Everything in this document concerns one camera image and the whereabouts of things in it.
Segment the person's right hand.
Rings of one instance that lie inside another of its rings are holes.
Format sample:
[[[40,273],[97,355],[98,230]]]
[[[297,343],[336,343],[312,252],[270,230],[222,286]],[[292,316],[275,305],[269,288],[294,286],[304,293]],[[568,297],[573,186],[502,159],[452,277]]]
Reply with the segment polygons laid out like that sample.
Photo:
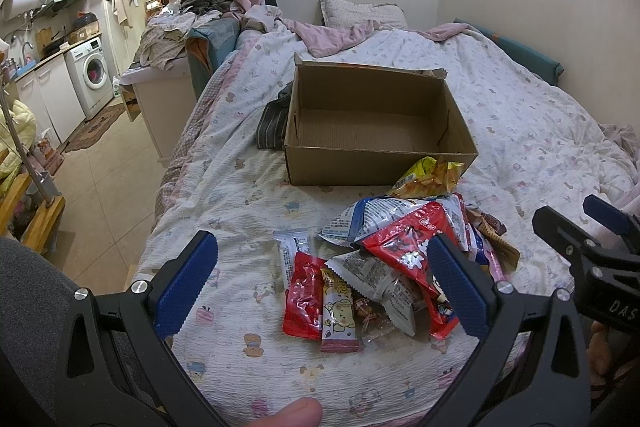
[[[620,389],[639,364],[639,339],[593,321],[587,360],[591,399],[601,399]]]

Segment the person's left hand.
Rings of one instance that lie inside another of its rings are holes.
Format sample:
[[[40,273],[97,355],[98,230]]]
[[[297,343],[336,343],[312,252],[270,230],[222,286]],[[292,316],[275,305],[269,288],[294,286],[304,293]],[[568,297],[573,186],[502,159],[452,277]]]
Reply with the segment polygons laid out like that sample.
[[[300,398],[275,414],[252,421],[246,427],[318,427],[322,414],[322,405],[316,399]]]

